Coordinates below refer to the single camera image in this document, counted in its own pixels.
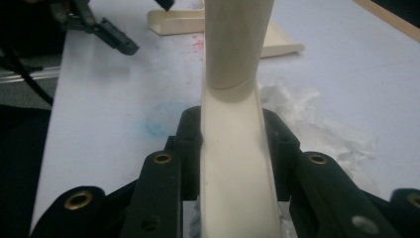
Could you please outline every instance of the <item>crumpled paper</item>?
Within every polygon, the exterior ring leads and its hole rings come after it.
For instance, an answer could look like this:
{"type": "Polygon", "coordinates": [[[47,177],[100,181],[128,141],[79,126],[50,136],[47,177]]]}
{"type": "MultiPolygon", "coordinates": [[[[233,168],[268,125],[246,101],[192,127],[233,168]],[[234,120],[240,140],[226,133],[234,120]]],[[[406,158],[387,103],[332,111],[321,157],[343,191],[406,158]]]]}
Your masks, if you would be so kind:
{"type": "MultiPolygon", "coordinates": [[[[275,112],[300,141],[300,149],[321,152],[335,159],[361,189],[378,195],[375,182],[359,162],[376,158],[377,136],[324,118],[315,107],[320,92],[311,87],[289,87],[285,81],[261,86],[262,107],[275,112]]],[[[281,204],[284,237],[297,237],[288,204],[281,204]]]]}

